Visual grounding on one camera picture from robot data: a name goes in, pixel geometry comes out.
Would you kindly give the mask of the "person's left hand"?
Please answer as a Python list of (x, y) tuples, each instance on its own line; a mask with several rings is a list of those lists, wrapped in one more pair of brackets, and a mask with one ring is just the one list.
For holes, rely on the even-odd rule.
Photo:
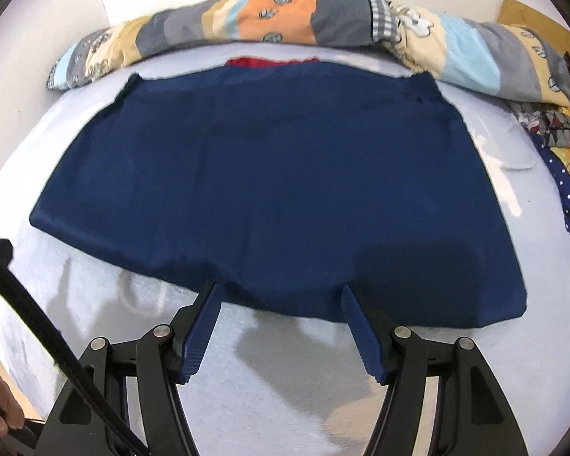
[(22, 429), (24, 423), (25, 417), (21, 405), (0, 374), (0, 437), (4, 437), (10, 429)]

